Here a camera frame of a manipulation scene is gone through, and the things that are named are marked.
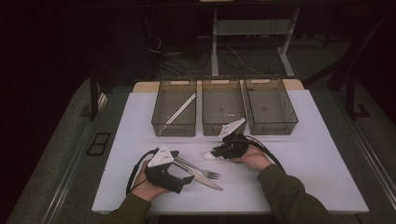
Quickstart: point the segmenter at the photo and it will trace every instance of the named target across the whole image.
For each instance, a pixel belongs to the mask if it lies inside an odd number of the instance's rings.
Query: hand
[[[142,169],[140,170],[136,180],[134,181],[134,186],[136,186],[139,183],[141,184],[133,188],[131,190],[131,193],[148,202],[152,202],[155,198],[157,198],[161,194],[169,192],[169,190],[155,186],[147,181],[145,170],[148,163],[149,161],[143,161]]]
[[[261,172],[272,163],[268,160],[267,156],[257,147],[248,145],[247,152],[240,158],[230,159],[233,162],[243,162],[250,168]]]

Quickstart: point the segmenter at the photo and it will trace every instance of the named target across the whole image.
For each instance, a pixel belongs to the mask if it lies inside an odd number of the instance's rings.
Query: dark background
[[[114,85],[155,77],[156,61],[145,49],[149,44],[142,25],[146,13],[137,10],[126,19],[114,14],[81,17],[67,1],[0,2],[0,223],[7,221],[69,100],[90,72],[98,76],[104,91],[111,91]],[[162,13],[153,14],[156,21],[163,23],[156,23],[151,29],[167,35],[170,44],[179,43],[179,47],[194,53],[194,48],[189,49],[194,38],[210,35],[211,13]],[[370,11],[367,7],[303,7],[295,36],[351,37],[359,33],[357,29],[367,30],[373,25],[361,22],[361,18],[372,14],[377,18],[383,11]],[[356,26],[356,21],[360,21],[360,26]],[[393,122],[394,24],[392,13],[354,66],[354,71],[361,74],[357,79],[371,86],[369,92]],[[191,35],[180,38],[182,34]]]

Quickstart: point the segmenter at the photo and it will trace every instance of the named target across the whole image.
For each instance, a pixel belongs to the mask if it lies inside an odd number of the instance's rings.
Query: floor
[[[295,78],[304,80],[334,63],[346,52],[349,44],[330,43],[324,46],[324,41],[320,36],[292,40],[288,56]],[[276,54],[276,47],[281,44],[282,40],[277,37],[223,38],[219,41],[219,73],[224,76],[260,72],[287,78]],[[210,54],[207,51],[210,45],[205,38],[202,45],[199,57],[175,54],[177,56],[165,58],[157,78],[210,75]],[[389,200],[391,193],[384,190],[386,184],[378,180],[381,173],[374,171],[366,159],[370,155],[373,157],[372,150],[380,161],[376,165],[382,165],[390,179],[396,178],[396,127],[364,87],[359,85],[356,103],[363,104],[370,117],[351,121],[344,109],[345,88],[339,92],[328,91],[326,84],[330,77],[331,74],[322,77],[305,88],[311,91],[334,143],[370,209],[365,214],[333,216],[341,224],[396,223],[396,206]],[[81,84],[8,223],[97,223],[101,219],[102,215],[92,212],[91,207],[123,106],[132,88],[116,86],[111,94],[106,95],[96,119],[90,121],[84,113],[90,104],[89,80]],[[85,152],[97,133],[110,133],[105,153],[102,156],[88,156]],[[395,192],[394,185],[388,185]],[[160,217],[157,221],[163,224],[277,223],[273,216]]]

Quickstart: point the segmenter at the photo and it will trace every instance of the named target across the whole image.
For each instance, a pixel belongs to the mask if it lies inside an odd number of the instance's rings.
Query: silver cutlery
[[[200,175],[200,174],[196,173],[195,171],[193,171],[189,167],[183,165],[183,163],[174,160],[174,164],[179,166],[180,168],[186,170],[187,172],[189,172],[190,175],[193,175],[195,181],[197,181],[197,182],[199,182],[201,184],[207,185],[207,186],[209,186],[210,188],[213,188],[213,189],[223,190],[222,187],[220,187],[219,185],[213,183],[212,181],[210,181],[208,178],[204,177],[203,175]]]
[[[178,162],[181,162],[181,163],[183,163],[183,164],[185,164],[187,166],[190,166],[190,167],[194,168],[195,170],[200,171],[202,173],[202,175],[204,177],[206,177],[206,178],[217,179],[220,176],[220,174],[217,174],[215,172],[211,172],[211,171],[208,171],[208,170],[202,170],[198,166],[196,166],[196,165],[194,165],[194,164],[192,164],[192,163],[190,163],[188,161],[185,161],[185,160],[181,159],[180,157],[176,157],[175,160],[178,161]]]

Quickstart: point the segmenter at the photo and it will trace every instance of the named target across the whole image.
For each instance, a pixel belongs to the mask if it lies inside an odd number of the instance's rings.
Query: fork
[[[181,162],[181,163],[183,163],[185,165],[188,165],[188,166],[190,166],[190,167],[192,167],[192,168],[194,168],[194,169],[196,169],[198,171],[200,171],[202,173],[202,175],[204,177],[206,177],[206,178],[217,179],[220,176],[220,174],[217,174],[215,172],[211,172],[211,171],[208,171],[208,170],[202,170],[198,166],[195,166],[195,165],[189,163],[188,161],[185,161],[185,160],[181,159],[180,157],[176,157],[175,160],[178,161],[178,162]]]

